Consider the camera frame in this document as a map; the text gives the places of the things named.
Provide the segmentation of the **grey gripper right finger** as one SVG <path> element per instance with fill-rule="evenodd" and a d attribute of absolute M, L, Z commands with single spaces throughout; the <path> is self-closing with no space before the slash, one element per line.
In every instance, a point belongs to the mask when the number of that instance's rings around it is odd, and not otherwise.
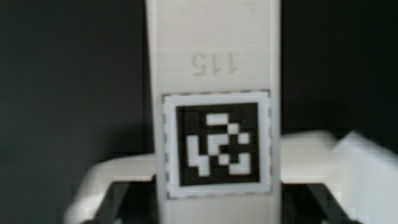
<path fill-rule="evenodd" d="M 329 224 L 363 224 L 348 217 L 327 186 L 324 184 L 309 184 L 308 189 L 315 196 Z"/>

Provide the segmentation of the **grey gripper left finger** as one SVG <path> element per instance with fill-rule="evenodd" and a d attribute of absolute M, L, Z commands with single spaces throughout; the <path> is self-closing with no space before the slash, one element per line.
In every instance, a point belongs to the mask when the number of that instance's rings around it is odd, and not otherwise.
<path fill-rule="evenodd" d="M 82 224 L 117 224 L 117 213 L 125 201 L 125 196 L 130 188 L 128 182 L 116 182 L 105 193 L 105 198 L 100 203 L 100 208 L 94 212 L 94 217 Z"/>

